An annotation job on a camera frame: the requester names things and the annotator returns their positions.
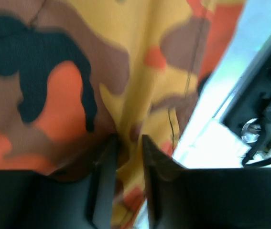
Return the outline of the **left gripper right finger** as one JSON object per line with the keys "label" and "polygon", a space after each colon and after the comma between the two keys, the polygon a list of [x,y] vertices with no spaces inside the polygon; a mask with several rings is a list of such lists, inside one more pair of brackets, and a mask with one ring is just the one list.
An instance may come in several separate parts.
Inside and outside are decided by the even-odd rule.
{"label": "left gripper right finger", "polygon": [[187,198],[181,182],[184,169],[148,135],[142,136],[142,159],[149,228],[187,228]]}

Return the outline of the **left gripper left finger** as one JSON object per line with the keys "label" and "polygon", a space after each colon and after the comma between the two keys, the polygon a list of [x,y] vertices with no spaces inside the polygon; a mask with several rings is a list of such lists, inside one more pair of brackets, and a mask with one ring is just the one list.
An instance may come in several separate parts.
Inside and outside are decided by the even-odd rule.
{"label": "left gripper left finger", "polygon": [[92,172],[85,217],[89,229],[109,229],[116,186],[119,140],[111,135],[101,147],[101,158]]}

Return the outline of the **orange camouflage trousers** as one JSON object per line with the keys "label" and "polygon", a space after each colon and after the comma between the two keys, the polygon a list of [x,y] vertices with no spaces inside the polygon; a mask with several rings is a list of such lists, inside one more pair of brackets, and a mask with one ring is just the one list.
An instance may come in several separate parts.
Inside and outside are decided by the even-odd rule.
{"label": "orange camouflage trousers", "polygon": [[121,147],[110,227],[145,201],[142,135],[171,156],[243,0],[0,0],[0,170],[77,181]]}

